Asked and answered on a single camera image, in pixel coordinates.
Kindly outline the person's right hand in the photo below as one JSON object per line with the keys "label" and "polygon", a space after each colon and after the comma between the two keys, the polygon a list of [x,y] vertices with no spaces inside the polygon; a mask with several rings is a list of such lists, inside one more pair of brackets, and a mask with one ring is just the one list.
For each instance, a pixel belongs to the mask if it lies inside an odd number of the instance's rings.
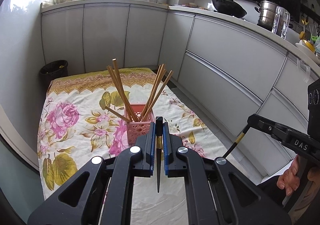
{"label": "person's right hand", "polygon": [[[299,156],[297,155],[292,161],[290,167],[279,176],[277,181],[277,187],[281,190],[285,190],[286,196],[290,196],[294,191],[296,191],[300,185],[300,178],[297,176],[299,171]],[[317,193],[319,191],[319,168],[311,168],[308,172],[308,180],[312,182],[307,196]]]}

